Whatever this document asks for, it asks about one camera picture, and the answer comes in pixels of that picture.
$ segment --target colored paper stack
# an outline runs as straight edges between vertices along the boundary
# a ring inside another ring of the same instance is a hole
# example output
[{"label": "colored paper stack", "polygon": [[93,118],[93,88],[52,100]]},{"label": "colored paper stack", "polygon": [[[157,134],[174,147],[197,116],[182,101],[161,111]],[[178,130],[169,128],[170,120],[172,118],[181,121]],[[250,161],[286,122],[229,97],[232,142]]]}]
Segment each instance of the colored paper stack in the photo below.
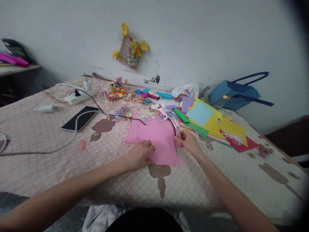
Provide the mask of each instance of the colored paper stack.
[{"label": "colored paper stack", "polygon": [[246,136],[244,128],[231,122],[225,114],[198,98],[184,96],[181,112],[185,113],[190,121],[184,123],[177,118],[182,123],[181,126],[196,132],[203,138],[234,147],[238,152],[258,147],[258,144]]}]

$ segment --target blue eraser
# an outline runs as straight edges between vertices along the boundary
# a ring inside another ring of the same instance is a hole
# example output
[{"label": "blue eraser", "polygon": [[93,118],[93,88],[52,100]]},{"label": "blue eraser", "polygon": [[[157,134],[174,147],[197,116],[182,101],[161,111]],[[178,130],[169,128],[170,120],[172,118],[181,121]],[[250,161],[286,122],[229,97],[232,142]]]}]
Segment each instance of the blue eraser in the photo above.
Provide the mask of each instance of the blue eraser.
[{"label": "blue eraser", "polygon": [[146,103],[146,104],[152,103],[152,101],[150,101],[150,100],[148,100],[148,99],[143,99],[143,102]]},{"label": "blue eraser", "polygon": [[157,91],[157,94],[160,95],[163,98],[172,99],[172,96],[168,93],[160,93],[160,92]]},{"label": "blue eraser", "polygon": [[141,90],[135,90],[135,92],[138,93],[138,94],[142,94],[143,93],[143,91],[141,91]]}]

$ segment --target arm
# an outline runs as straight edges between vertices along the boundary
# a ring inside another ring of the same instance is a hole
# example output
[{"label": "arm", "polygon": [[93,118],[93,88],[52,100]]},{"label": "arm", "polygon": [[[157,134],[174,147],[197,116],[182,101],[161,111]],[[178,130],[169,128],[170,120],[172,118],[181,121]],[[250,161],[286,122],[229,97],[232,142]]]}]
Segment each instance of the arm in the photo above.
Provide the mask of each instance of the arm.
[{"label": "arm", "polygon": [[0,231],[43,231],[99,185],[154,164],[145,160],[153,150],[150,140],[137,143],[121,158],[39,193],[4,215],[0,219]]},{"label": "arm", "polygon": [[242,231],[278,231],[271,221],[202,152],[196,138],[181,131],[182,145],[196,159]]}]

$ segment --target white plastic bag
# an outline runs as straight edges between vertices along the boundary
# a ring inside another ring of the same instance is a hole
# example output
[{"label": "white plastic bag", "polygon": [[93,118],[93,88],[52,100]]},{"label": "white plastic bag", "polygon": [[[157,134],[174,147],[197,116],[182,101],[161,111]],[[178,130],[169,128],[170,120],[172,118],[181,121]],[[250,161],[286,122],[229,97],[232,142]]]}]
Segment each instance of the white plastic bag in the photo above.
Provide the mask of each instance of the white plastic bag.
[{"label": "white plastic bag", "polygon": [[189,97],[195,98],[199,95],[199,87],[197,84],[185,84],[178,86],[172,91],[173,97],[178,97],[179,94],[185,94]]}]

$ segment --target green marker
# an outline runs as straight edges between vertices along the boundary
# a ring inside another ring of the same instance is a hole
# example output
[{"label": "green marker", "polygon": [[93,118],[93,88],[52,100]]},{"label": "green marker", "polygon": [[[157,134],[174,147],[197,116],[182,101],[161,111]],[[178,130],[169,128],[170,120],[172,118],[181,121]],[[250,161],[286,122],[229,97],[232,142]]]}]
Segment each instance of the green marker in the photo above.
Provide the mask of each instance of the green marker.
[{"label": "green marker", "polygon": [[178,109],[173,108],[173,111],[174,111],[175,114],[177,114],[185,123],[190,122],[189,119],[187,119],[187,117],[184,116],[183,113],[181,113]]}]

